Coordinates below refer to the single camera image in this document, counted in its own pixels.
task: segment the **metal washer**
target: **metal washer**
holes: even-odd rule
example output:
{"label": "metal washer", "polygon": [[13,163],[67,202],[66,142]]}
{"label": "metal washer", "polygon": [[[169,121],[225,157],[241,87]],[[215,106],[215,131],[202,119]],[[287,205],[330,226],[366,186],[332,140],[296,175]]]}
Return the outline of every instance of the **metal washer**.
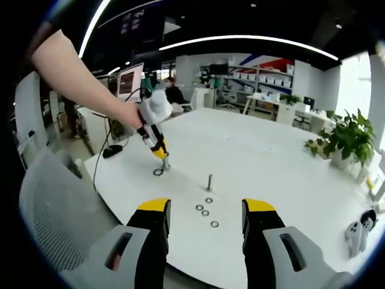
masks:
{"label": "metal washer", "polygon": [[212,222],[211,222],[211,226],[212,226],[213,228],[217,228],[217,227],[219,227],[219,223],[218,223],[217,221],[212,221]]}

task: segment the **ceiling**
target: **ceiling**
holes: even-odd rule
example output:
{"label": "ceiling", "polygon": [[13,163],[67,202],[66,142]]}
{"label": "ceiling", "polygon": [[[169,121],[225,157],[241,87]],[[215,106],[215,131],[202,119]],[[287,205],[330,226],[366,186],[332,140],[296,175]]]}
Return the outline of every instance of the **ceiling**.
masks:
{"label": "ceiling", "polygon": [[[107,72],[131,59],[136,43],[132,39],[123,39],[120,35],[124,14],[115,19],[113,17],[149,1],[111,0],[101,15],[83,56],[91,71],[102,69]],[[76,17],[81,19],[80,23],[75,29],[75,18],[71,17],[71,25],[67,25],[64,30],[78,50],[100,0],[82,2],[83,4],[77,4],[81,9],[76,11],[82,13],[82,17]],[[285,0],[269,3],[260,0],[228,1],[228,4],[225,4],[225,1],[207,0],[153,2],[145,6],[146,9],[156,11],[157,15],[164,19],[171,19],[180,29],[166,34],[162,43],[157,43],[156,47],[151,49],[157,50],[161,46],[201,37],[248,34],[304,43],[331,53],[340,60],[358,52],[373,50],[376,36],[374,31],[378,25],[371,17],[371,13],[375,13],[375,7],[368,9],[353,0]],[[154,30],[158,27],[155,22],[154,20]],[[336,27],[337,23],[342,25],[342,29]],[[143,33],[151,32],[150,26]],[[178,55],[216,52],[297,59],[322,70],[340,64],[339,61],[304,48],[266,40],[216,40],[194,43],[162,51],[161,58],[162,61],[169,61]]]}

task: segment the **potted plant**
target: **potted plant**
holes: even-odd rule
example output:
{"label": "potted plant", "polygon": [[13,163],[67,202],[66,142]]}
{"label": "potted plant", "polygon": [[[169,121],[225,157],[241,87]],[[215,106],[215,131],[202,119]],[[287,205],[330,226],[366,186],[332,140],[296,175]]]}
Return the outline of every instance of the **potted plant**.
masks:
{"label": "potted plant", "polygon": [[325,129],[322,129],[318,134],[320,138],[315,141],[308,140],[305,143],[305,147],[309,148],[314,156],[320,147],[327,157],[334,153],[331,161],[342,170],[346,169],[351,162],[360,162],[363,166],[365,161],[370,160],[375,137],[370,121],[362,116],[360,110],[357,116],[346,113],[345,117],[329,113],[336,121],[331,133],[328,134]]}
{"label": "potted plant", "polygon": [[296,95],[280,95],[280,100],[285,101],[287,105],[295,105],[297,102],[301,102],[301,99]]}

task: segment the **computer mouse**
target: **computer mouse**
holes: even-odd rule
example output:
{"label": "computer mouse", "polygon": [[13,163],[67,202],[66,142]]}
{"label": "computer mouse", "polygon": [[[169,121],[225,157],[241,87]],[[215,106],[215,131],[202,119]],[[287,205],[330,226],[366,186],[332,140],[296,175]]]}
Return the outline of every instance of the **computer mouse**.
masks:
{"label": "computer mouse", "polygon": [[111,158],[112,156],[116,155],[118,152],[121,152],[123,149],[122,146],[119,144],[113,144],[112,146],[108,146],[104,149],[102,156],[104,158]]}

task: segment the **human arm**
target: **human arm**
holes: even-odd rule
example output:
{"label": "human arm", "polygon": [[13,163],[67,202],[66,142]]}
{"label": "human arm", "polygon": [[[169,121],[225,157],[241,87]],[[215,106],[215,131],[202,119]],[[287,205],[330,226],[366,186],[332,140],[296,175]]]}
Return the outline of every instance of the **human arm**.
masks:
{"label": "human arm", "polygon": [[32,54],[45,81],[66,98],[135,129],[142,123],[135,103],[123,103],[101,84],[79,59],[72,42],[57,31]]}

